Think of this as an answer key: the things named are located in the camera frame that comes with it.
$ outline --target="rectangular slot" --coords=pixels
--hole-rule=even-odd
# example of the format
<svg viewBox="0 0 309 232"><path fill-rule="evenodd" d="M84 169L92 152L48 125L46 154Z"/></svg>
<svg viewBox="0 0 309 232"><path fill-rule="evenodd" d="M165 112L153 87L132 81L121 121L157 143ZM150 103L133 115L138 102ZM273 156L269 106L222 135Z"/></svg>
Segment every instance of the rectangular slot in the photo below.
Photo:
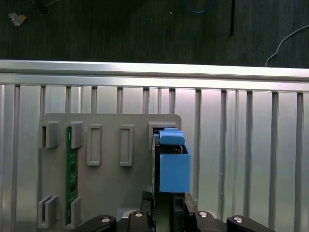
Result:
<svg viewBox="0 0 309 232"><path fill-rule="evenodd" d="M90 125L87 139L87 165L101 165L102 125Z"/></svg>
<svg viewBox="0 0 309 232"><path fill-rule="evenodd" d="M133 165L133 125L120 128L120 166Z"/></svg>
<svg viewBox="0 0 309 232"><path fill-rule="evenodd" d="M46 126L42 126L42 148L46 148Z"/></svg>

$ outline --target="gray plastic panel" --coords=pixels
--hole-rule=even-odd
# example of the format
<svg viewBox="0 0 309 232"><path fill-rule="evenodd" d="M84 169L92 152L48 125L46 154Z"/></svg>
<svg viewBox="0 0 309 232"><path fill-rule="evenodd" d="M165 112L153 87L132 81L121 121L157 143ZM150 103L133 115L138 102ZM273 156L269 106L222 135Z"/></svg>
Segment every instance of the gray plastic panel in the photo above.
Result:
<svg viewBox="0 0 309 232"><path fill-rule="evenodd" d="M121 208L139 208L142 191L151 186L152 156L149 150L149 125L177 125L178 115L157 114L46 114L43 122L58 121L59 145L42 149L42 198L58 196L57 221L49 226L54 232L64 232L64 228L74 228L100 214L117 216ZM66 184L66 139L65 127L79 122L82 146L78 148L78 196L72 203L72 221L64 225L64 200ZM102 160L101 165L89 166L89 141L91 128L101 128L101 155L92 159ZM127 145L132 150L121 155L121 131L125 130ZM131 164L121 166L121 160Z"/></svg>

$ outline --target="metal bar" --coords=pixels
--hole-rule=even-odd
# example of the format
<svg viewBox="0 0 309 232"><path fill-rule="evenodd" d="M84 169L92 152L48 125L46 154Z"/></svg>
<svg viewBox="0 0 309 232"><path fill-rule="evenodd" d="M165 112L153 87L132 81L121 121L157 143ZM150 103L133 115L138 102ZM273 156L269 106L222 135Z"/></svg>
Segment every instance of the metal bar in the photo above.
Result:
<svg viewBox="0 0 309 232"><path fill-rule="evenodd" d="M29 85L91 85L117 87L171 87L171 88L211 88L236 90L269 90L269 91L309 91L307 82L270 82L270 81L240 81L240 80L210 80L190 78L143 78L143 77L81 77L81 76L46 76L0 74L0 84Z"/></svg>
<svg viewBox="0 0 309 232"><path fill-rule="evenodd" d="M160 89L159 114L169 114L169 88Z"/></svg>
<svg viewBox="0 0 309 232"><path fill-rule="evenodd" d="M159 90L158 88L149 88L149 105L148 113L159 113Z"/></svg>
<svg viewBox="0 0 309 232"><path fill-rule="evenodd" d="M66 110L66 88L46 86L45 113L64 113Z"/></svg>
<svg viewBox="0 0 309 232"><path fill-rule="evenodd" d="M225 173L224 173L224 211L223 221L233 215L234 199L234 173L235 173L235 136L236 136L236 92L226 92L226 118L225 118Z"/></svg>
<svg viewBox="0 0 309 232"><path fill-rule="evenodd" d="M195 128L195 90L194 89L175 89L175 114L182 120L182 130L186 131L185 139L191 151L191 160L194 160L194 128ZM191 186L193 190L193 162L191 162Z"/></svg>
<svg viewBox="0 0 309 232"><path fill-rule="evenodd" d="M97 88L97 113L117 113L117 87Z"/></svg>
<svg viewBox="0 0 309 232"><path fill-rule="evenodd" d="M80 113L81 112L81 98L82 98L82 88L77 86L72 86L70 91L70 113Z"/></svg>
<svg viewBox="0 0 309 232"><path fill-rule="evenodd" d="M123 89L123 109L125 114L143 113L143 88Z"/></svg>
<svg viewBox="0 0 309 232"><path fill-rule="evenodd" d="M236 95L236 148L235 148L235 186L232 215L244 215L246 131L247 131L247 92L238 91Z"/></svg>
<svg viewBox="0 0 309 232"><path fill-rule="evenodd" d="M0 73L125 75L177 77L307 80L308 69L180 64L134 64L66 61L0 60Z"/></svg>
<svg viewBox="0 0 309 232"><path fill-rule="evenodd" d="M201 91L198 208L219 212L221 91Z"/></svg>
<svg viewBox="0 0 309 232"><path fill-rule="evenodd" d="M81 111L82 113L91 113L91 86L83 86L82 87L82 105Z"/></svg>
<svg viewBox="0 0 309 232"><path fill-rule="evenodd" d="M40 86L20 87L16 231L35 231L37 228L40 95Z"/></svg>
<svg viewBox="0 0 309 232"><path fill-rule="evenodd" d="M272 93L252 93L251 135L248 173L249 217L268 226L271 156Z"/></svg>
<svg viewBox="0 0 309 232"><path fill-rule="evenodd" d="M274 229L294 229L297 94L278 93L275 165Z"/></svg>
<svg viewBox="0 0 309 232"><path fill-rule="evenodd" d="M3 137L3 166L2 166L2 217L1 228L3 231L11 231L12 222L12 176L13 174L13 147L14 147L14 96L15 86L3 86L1 97L4 100L2 105L2 116L4 119L1 129L5 132Z"/></svg>

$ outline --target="vertical slot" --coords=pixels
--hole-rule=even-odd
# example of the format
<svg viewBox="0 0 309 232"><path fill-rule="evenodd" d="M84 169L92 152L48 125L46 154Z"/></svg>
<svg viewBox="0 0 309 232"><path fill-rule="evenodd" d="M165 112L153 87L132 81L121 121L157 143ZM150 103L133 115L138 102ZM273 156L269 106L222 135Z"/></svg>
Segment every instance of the vertical slot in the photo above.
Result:
<svg viewBox="0 0 309 232"><path fill-rule="evenodd" d="M91 125L87 139L87 165L101 165L102 153L102 125Z"/></svg>
<svg viewBox="0 0 309 232"><path fill-rule="evenodd" d="M149 113L149 89L145 88L143 91L143 114Z"/></svg>
<svg viewBox="0 0 309 232"><path fill-rule="evenodd" d="M219 198L218 198L218 215L223 220L224 214L224 193L225 193L225 144L226 144L226 92L221 96L221 131L220 131L220 157L219 157Z"/></svg>
<svg viewBox="0 0 309 232"><path fill-rule="evenodd" d="M120 166L133 165L133 125L120 128Z"/></svg>
<svg viewBox="0 0 309 232"><path fill-rule="evenodd" d="M250 209L250 182L251 182L251 144L252 144L252 93L247 94L247 135L246 135L246 159L245 159L245 192L244 192L244 216L249 216Z"/></svg>
<svg viewBox="0 0 309 232"><path fill-rule="evenodd" d="M175 113L175 90L171 89L169 91L169 113Z"/></svg>
<svg viewBox="0 0 309 232"><path fill-rule="evenodd" d="M72 90L71 87L66 88L66 109L65 112L71 112L71 102L72 102Z"/></svg>
<svg viewBox="0 0 309 232"><path fill-rule="evenodd" d="M301 180L302 180L302 152L303 152L303 95L297 97L297 133L296 133L296 174L295 174L295 223L294 231L301 228Z"/></svg>
<svg viewBox="0 0 309 232"><path fill-rule="evenodd" d="M199 166L199 148L200 148L200 127L201 127L201 92L196 92L195 104L195 129L194 129L194 160L193 160L193 199L198 201L198 172Z"/></svg>
<svg viewBox="0 0 309 232"><path fill-rule="evenodd" d="M276 169L277 169L277 127L278 127L278 94L272 95L271 119L271 159L270 159L270 193L269 193L269 227L275 227L276 213Z"/></svg>
<svg viewBox="0 0 309 232"><path fill-rule="evenodd" d="M122 113L122 105L123 105L123 89L118 88L117 90L117 113Z"/></svg>
<svg viewBox="0 0 309 232"><path fill-rule="evenodd" d="M46 147L46 126L42 126L42 148Z"/></svg>
<svg viewBox="0 0 309 232"><path fill-rule="evenodd" d="M97 112L97 88L91 89L91 112Z"/></svg>

